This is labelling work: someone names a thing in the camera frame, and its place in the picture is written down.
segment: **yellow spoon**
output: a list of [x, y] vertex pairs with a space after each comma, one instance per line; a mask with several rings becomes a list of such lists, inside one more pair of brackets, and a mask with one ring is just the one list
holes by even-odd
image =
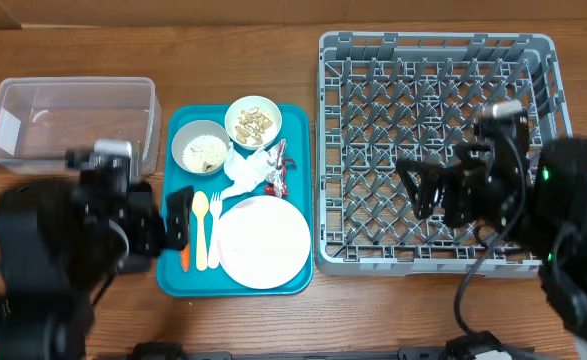
[[206, 270], [206, 234], [204, 232], [204, 217], [209, 212], [209, 199], [206, 194], [198, 191], [193, 196], [193, 207], [191, 208], [195, 217], [197, 217], [197, 242], [195, 248], [195, 266], [198, 270]]

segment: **wooden table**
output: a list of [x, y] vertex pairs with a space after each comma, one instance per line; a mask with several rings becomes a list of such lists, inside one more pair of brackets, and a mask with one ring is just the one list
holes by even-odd
[[[25, 76], [153, 79], [163, 108], [158, 171], [152, 177], [159, 198], [172, 113], [187, 104], [262, 94], [298, 104], [314, 121], [318, 39], [341, 29], [546, 33], [557, 47], [574, 132], [587, 135], [587, 21], [0, 31], [0, 82]], [[17, 179], [0, 171], [0, 191]], [[122, 353], [150, 340], [235, 354], [442, 345], [461, 334], [452, 311], [460, 280], [316, 272], [296, 296], [185, 300], [162, 293], [154, 273], [126, 276], [98, 306], [88, 351]], [[571, 336], [547, 306], [537, 280], [478, 278], [463, 311], [473, 328], [490, 329], [504, 342], [575, 355]]]

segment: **white fork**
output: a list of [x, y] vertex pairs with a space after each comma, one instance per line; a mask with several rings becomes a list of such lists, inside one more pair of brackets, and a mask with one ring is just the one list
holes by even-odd
[[218, 220], [220, 220], [220, 215], [222, 215], [222, 199], [220, 198], [220, 193], [215, 193], [211, 197], [209, 212], [213, 217], [211, 244], [209, 246], [209, 268], [215, 269], [220, 265], [220, 254], [217, 251], [217, 238], [215, 236], [215, 228], [217, 227]]

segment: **bowl of white rice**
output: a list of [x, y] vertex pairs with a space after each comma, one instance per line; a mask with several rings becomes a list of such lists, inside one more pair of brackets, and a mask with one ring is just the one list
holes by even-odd
[[184, 125], [173, 137], [173, 160], [196, 175], [212, 175], [222, 169], [231, 139], [226, 130], [210, 120]]

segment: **sticker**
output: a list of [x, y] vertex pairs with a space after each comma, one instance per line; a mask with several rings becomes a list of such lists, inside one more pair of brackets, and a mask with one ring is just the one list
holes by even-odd
[[0, 110], [0, 149], [15, 155], [17, 136], [22, 122], [15, 115], [2, 108]]

